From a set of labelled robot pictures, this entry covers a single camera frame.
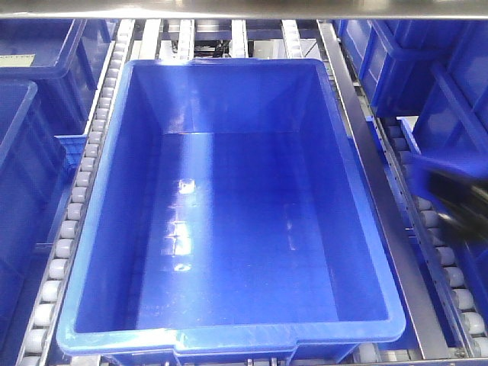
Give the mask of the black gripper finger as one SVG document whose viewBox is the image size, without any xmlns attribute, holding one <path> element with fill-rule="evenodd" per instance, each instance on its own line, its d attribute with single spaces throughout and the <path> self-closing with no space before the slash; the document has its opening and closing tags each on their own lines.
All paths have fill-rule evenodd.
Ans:
<svg viewBox="0 0 488 366">
<path fill-rule="evenodd" d="M 427 188 L 439 203 L 439 216 L 456 236 L 487 241 L 487 179 L 430 171 Z"/>
</svg>

